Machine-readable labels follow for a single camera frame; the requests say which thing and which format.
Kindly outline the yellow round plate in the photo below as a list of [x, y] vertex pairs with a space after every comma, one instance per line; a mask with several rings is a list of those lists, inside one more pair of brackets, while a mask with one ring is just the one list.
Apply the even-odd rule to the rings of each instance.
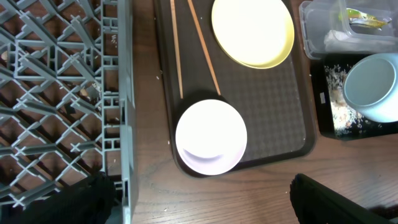
[[276, 67], [294, 45], [292, 16], [281, 0], [215, 0], [211, 23], [224, 52], [247, 67]]

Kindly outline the wooden chopstick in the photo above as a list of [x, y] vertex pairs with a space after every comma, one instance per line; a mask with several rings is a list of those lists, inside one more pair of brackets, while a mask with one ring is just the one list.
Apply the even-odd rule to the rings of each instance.
[[218, 81], [217, 81], [217, 78], [216, 78], [216, 74], [215, 74], [215, 71], [214, 71], [214, 68], [213, 68], [213, 64], [211, 62], [211, 58], [210, 58], [210, 55], [209, 55], [209, 52], [208, 52], [208, 49], [207, 49], [207, 46], [206, 46], [206, 42], [205, 42], [203, 33], [201, 31], [200, 23], [199, 23], [199, 20], [198, 20], [196, 11], [195, 11], [195, 7], [193, 5], [193, 1], [192, 0], [187, 0], [187, 2], [188, 2], [188, 6], [190, 8], [191, 15], [193, 17], [195, 28], [196, 28], [196, 31], [197, 31], [197, 34], [198, 34], [198, 37], [199, 37], [199, 40], [200, 40], [200, 43], [201, 43], [201, 48], [202, 48], [202, 51], [203, 51], [205, 59], [206, 59], [206, 63], [208, 65], [208, 68], [209, 68], [209, 71], [210, 71], [214, 86], [216, 88], [216, 92], [217, 92], [218, 95], [221, 95], [219, 84], [218, 84]]
[[175, 48], [175, 61], [177, 68], [177, 78], [178, 78], [178, 89], [180, 92], [180, 98], [183, 99], [183, 85], [182, 85], [182, 73], [181, 73], [181, 63], [180, 63], [180, 49], [178, 42], [178, 30], [177, 30], [177, 18], [175, 12], [175, 1], [170, 0], [170, 10], [172, 16], [172, 30], [174, 37], [174, 48]]

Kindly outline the clear plastic waste bin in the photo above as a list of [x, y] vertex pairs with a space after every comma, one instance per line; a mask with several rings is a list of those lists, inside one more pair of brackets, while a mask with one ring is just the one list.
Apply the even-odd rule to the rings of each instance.
[[[352, 8], [392, 22], [381, 30], [350, 25], [346, 13]], [[303, 47], [308, 58], [318, 60], [326, 54], [378, 54], [369, 52], [327, 52], [324, 38], [331, 30], [344, 32], [352, 38], [377, 39], [397, 44], [397, 1], [394, 0], [334, 0], [304, 1], [299, 6]]]

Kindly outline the spilled rice food waste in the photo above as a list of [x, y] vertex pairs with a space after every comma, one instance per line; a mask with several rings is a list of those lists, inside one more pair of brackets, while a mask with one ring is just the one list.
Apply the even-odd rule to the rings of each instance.
[[340, 65], [324, 66], [333, 126], [337, 137], [349, 134], [364, 134], [371, 128], [381, 129], [382, 124], [367, 119], [350, 107], [343, 97], [343, 83], [348, 72]]

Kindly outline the green snack wrapper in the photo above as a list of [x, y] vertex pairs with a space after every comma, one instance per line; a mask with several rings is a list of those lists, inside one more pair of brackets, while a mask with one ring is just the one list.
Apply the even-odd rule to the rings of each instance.
[[392, 21], [379, 20], [376, 16], [366, 14], [356, 9], [347, 8], [346, 13], [348, 22], [353, 26], [360, 26], [365, 28], [373, 28], [381, 30], [382, 27], [390, 24]]

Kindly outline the white paper napkin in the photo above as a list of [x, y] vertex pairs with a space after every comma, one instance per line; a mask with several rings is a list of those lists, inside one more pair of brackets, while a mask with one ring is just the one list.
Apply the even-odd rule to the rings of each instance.
[[386, 53], [397, 51], [397, 44], [387, 40], [352, 38], [344, 32], [331, 30], [324, 38], [327, 52]]

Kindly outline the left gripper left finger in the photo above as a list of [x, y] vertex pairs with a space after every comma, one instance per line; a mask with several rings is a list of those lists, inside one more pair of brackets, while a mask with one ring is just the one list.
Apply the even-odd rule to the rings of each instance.
[[22, 213], [2, 224], [105, 224], [111, 216], [116, 188], [103, 172], [89, 176], [42, 202], [30, 204]]

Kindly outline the grey plastic dishwasher rack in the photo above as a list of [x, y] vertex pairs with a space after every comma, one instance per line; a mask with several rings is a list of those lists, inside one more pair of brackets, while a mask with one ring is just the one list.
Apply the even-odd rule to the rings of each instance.
[[131, 1], [1, 2], [1, 220], [97, 172], [137, 203]]

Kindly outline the dark brown serving tray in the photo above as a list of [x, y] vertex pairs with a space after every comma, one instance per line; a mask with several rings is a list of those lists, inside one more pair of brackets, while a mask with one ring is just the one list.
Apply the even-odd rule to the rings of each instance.
[[169, 1], [156, 1], [157, 41], [171, 134], [191, 105], [221, 100], [243, 117], [248, 143], [235, 170], [306, 156], [316, 141], [312, 104], [303, 75], [299, 39], [290, 55], [268, 69], [245, 67], [233, 61], [217, 43], [211, 25], [212, 1], [193, 1], [221, 95], [214, 86], [188, 2], [176, 1], [183, 99], [178, 89], [172, 16]]

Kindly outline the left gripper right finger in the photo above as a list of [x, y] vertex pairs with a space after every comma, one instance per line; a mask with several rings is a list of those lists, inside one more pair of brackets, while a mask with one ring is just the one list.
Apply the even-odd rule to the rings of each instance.
[[297, 174], [290, 201], [301, 224], [383, 224], [391, 221], [352, 202], [312, 178]]

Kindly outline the black rectangular waste tray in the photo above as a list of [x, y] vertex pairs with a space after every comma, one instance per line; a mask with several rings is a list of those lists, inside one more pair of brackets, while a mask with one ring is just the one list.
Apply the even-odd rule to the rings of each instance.
[[310, 76], [321, 135], [343, 141], [397, 133], [397, 123], [378, 123], [349, 107], [343, 83], [365, 55], [329, 54], [311, 62]]

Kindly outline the light blue bowl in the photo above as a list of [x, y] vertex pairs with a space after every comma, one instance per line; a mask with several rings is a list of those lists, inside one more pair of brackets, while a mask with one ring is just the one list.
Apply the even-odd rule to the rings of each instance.
[[397, 121], [397, 54], [367, 56], [349, 71], [343, 85], [347, 105], [372, 121]]

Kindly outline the white pink round bowl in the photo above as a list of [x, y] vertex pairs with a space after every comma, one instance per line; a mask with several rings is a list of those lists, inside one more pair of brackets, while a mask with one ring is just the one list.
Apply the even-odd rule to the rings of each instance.
[[243, 117], [221, 100], [202, 100], [180, 117], [175, 130], [183, 163], [203, 175], [224, 174], [243, 158], [248, 132]]

